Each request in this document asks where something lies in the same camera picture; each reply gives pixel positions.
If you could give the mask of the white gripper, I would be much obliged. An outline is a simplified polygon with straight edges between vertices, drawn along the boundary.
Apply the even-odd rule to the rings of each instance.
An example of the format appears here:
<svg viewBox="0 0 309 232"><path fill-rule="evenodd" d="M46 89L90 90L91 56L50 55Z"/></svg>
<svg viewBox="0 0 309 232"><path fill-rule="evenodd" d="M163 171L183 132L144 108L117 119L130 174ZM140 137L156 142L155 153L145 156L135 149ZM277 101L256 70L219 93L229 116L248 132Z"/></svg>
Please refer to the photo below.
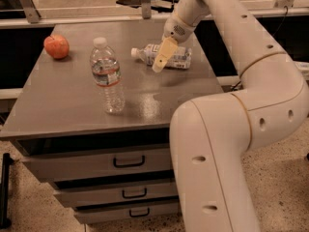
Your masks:
<svg viewBox="0 0 309 232"><path fill-rule="evenodd" d="M187 25L176 14L171 14L163 28L164 40L154 58L152 69L155 73L160 73L164 69L177 50L178 44L185 42L194 30L194 26Z"/></svg>

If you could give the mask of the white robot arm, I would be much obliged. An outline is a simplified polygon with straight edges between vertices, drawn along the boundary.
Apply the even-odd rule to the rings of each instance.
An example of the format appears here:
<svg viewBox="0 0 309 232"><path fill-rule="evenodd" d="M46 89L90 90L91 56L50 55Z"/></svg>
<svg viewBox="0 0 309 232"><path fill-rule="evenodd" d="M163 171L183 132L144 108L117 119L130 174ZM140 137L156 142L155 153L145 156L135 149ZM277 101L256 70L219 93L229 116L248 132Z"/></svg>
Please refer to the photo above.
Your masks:
<svg viewBox="0 0 309 232"><path fill-rule="evenodd" d="M242 88L180 105L170 151L185 232L260 232L242 153L281 140L306 119L308 85L285 49L239 0L180 0L167 19L153 69L211 15Z"/></svg>

